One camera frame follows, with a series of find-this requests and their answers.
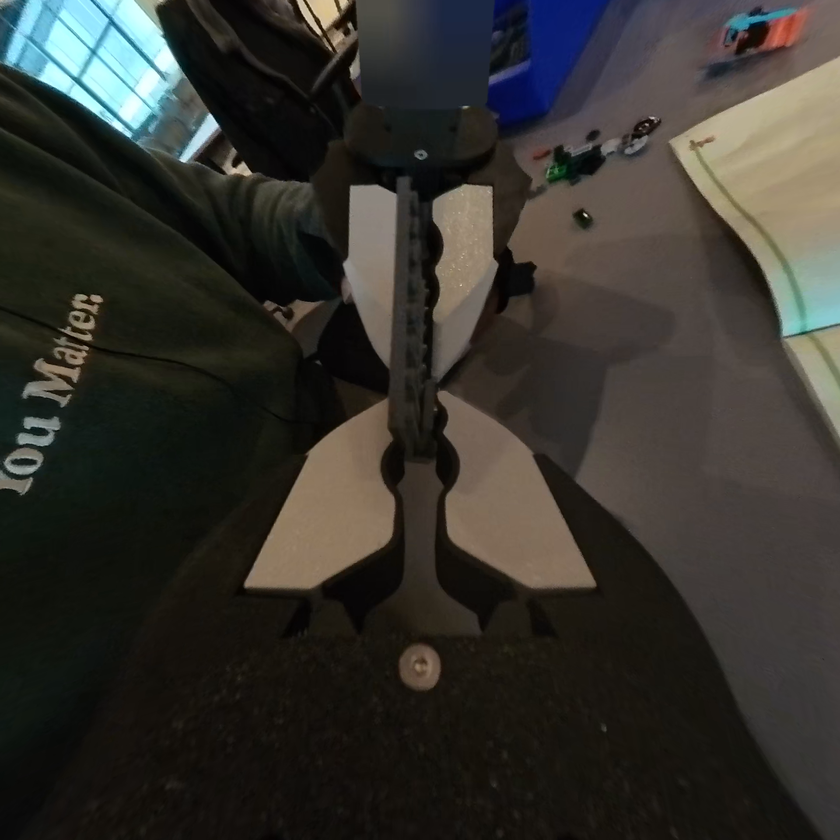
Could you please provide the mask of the paned glass window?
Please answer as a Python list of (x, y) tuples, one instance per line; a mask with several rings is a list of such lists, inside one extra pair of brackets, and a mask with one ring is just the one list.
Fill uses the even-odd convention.
[(217, 122), (167, 45), (155, 5), (2, 2), (2, 63), (66, 94), (144, 148), (191, 160)]

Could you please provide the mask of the grey desk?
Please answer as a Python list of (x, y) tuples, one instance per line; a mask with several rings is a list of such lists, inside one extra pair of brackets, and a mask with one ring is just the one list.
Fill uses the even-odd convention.
[(758, 270), (657, 149), (541, 198), (542, 262), (457, 392), (547, 445), (604, 592), (533, 638), (443, 638), (400, 685), (396, 637), (311, 730), (290, 838), (838, 838), (838, 453), (774, 337)]

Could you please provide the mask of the green black brick cluster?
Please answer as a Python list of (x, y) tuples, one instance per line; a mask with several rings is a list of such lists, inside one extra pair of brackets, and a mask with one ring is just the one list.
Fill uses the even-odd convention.
[(544, 180), (550, 185), (559, 182), (576, 184), (582, 178), (597, 173), (605, 160), (600, 143), (585, 143), (575, 148), (558, 145), (552, 150)]

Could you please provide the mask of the person's dark green sweatshirt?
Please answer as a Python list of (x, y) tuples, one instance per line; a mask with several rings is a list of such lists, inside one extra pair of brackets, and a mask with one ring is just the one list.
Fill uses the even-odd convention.
[(163, 590), (323, 433), (298, 342), (166, 223), (153, 150), (1, 75), (2, 838), (19, 838)]

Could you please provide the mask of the blue plastic bin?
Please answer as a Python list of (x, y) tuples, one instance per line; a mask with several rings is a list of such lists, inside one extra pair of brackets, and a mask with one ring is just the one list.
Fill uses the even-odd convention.
[(496, 1), (487, 107), (500, 128), (545, 116), (607, 1)]

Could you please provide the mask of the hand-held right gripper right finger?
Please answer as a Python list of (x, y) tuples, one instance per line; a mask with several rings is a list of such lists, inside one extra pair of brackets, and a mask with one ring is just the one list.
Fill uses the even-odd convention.
[(498, 420), (441, 392), (445, 535), (457, 550), (536, 595), (595, 590), (595, 578), (538, 466)]

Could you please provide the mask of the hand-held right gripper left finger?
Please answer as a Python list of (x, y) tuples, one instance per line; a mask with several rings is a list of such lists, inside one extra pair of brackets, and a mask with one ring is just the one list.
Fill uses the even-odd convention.
[(249, 595), (386, 599), (403, 582), (402, 510), (383, 475), (382, 401), (317, 443), (244, 581)]

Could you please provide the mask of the small orange toy piece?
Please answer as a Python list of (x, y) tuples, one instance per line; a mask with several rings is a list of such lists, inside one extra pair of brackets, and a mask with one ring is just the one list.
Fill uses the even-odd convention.
[(719, 27), (710, 41), (700, 73), (716, 77), (730, 69), (793, 47), (802, 37), (809, 8), (756, 6), (737, 13)]

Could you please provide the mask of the dark grey studded brick plate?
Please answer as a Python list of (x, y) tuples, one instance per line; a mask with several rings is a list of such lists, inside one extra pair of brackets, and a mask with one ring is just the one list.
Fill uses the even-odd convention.
[(424, 458), (425, 331), (422, 219), (412, 178), (396, 180), (388, 428), (407, 460)]

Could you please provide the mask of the white black round brick piece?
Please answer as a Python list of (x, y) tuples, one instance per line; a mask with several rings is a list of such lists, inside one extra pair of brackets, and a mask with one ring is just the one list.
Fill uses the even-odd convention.
[(614, 155), (634, 157), (641, 154), (648, 145), (650, 136), (662, 124), (662, 119), (656, 115), (646, 116), (621, 136), (605, 141), (601, 146), (601, 154), (605, 158)]

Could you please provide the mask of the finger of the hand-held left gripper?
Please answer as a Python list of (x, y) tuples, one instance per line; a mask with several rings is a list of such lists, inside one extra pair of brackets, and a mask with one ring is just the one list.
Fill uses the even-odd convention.
[(437, 264), (439, 299), (434, 309), (437, 387), (469, 349), (497, 275), (494, 256), (494, 190), (461, 185), (437, 196), (434, 221), (443, 236)]
[(371, 383), (390, 384), (397, 197), (380, 185), (350, 188), (348, 255), (343, 271), (371, 346)]

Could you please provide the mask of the open instruction booklet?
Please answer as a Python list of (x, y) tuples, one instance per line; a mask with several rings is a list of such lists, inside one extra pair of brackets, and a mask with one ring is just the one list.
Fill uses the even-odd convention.
[(784, 350), (839, 439), (839, 58), (670, 141), (762, 271)]

